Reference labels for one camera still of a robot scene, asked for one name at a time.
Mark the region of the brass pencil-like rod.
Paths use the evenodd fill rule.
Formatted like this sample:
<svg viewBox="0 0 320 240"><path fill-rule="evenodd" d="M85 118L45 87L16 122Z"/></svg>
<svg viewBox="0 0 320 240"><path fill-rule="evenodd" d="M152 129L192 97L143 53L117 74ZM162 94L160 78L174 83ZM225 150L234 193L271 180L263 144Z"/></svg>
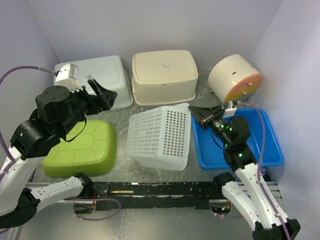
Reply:
<svg viewBox="0 0 320 240"><path fill-rule="evenodd" d="M111 194L116 194L116 195L127 195L127 194L134 194L134 190L113 190L110 192Z"/></svg>

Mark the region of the green plastic tub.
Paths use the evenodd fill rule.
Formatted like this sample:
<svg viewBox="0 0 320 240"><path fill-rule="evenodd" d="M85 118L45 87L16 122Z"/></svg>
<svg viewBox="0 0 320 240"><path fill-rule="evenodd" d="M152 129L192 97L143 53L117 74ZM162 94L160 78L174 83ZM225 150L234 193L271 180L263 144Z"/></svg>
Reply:
<svg viewBox="0 0 320 240"><path fill-rule="evenodd" d="M43 171L54 177L106 173L112 169L117 156L116 128L105 120L79 122L53 147L42 161Z"/></svg>

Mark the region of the cream perforated basket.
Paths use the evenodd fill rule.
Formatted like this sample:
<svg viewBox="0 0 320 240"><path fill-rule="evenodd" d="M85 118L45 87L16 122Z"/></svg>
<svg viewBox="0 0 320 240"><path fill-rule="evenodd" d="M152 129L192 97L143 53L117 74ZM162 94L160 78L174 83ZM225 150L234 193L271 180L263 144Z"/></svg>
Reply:
<svg viewBox="0 0 320 240"><path fill-rule="evenodd" d="M196 62L188 50L141 52L132 58L132 92L138 105L191 101L197 81Z"/></svg>

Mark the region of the white translucent plastic bin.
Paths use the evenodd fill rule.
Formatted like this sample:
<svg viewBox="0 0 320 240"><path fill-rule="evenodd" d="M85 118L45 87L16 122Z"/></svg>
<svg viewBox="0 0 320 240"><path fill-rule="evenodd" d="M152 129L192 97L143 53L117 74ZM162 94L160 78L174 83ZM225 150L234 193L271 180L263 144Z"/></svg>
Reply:
<svg viewBox="0 0 320 240"><path fill-rule="evenodd" d="M127 71L124 69L121 58L117 55L72 61L78 67L77 81L85 86L90 95L95 92L88 80L95 79L103 88L117 92L113 109L129 107L133 103L131 85Z"/></svg>

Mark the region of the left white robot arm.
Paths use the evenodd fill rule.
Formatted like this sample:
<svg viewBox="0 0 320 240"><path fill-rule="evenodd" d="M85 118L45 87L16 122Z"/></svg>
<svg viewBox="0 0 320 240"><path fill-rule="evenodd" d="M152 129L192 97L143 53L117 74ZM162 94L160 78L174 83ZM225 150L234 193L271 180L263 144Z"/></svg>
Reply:
<svg viewBox="0 0 320 240"><path fill-rule="evenodd" d="M19 227L40 210L69 198L89 199L94 184L85 173L76 173L62 182L41 188L28 188L27 182L43 157L87 116L110 110L117 93L103 88L90 79L94 90L90 95L85 88L70 90L53 85L46 88L36 99L37 108L30 118L15 130L0 171L0 228Z"/></svg>

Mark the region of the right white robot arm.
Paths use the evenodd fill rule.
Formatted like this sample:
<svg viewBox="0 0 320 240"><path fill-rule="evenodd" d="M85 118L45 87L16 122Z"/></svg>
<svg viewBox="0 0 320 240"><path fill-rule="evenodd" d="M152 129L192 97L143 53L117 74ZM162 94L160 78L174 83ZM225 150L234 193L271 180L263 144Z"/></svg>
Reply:
<svg viewBox="0 0 320 240"><path fill-rule="evenodd" d="M227 165L241 180L244 193L229 173L216 176L212 193L218 199L227 198L241 213L252 230L255 240L294 240L301 226L291 219L278 204L261 174L261 162L256 160L247 140L250 127L243 116L224 119L225 107L197 107L188 109L197 124L211 132L223 144L223 157Z"/></svg>

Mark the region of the cream cylindrical bucket orange rim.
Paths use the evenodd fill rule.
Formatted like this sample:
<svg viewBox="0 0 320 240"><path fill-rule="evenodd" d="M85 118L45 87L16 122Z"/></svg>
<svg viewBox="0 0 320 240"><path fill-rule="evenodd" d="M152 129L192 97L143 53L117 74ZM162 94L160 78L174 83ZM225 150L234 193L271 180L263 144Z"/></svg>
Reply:
<svg viewBox="0 0 320 240"><path fill-rule="evenodd" d="M230 55L219 61L211 70L207 84L218 99L228 101L246 100L260 86L262 74L240 54Z"/></svg>

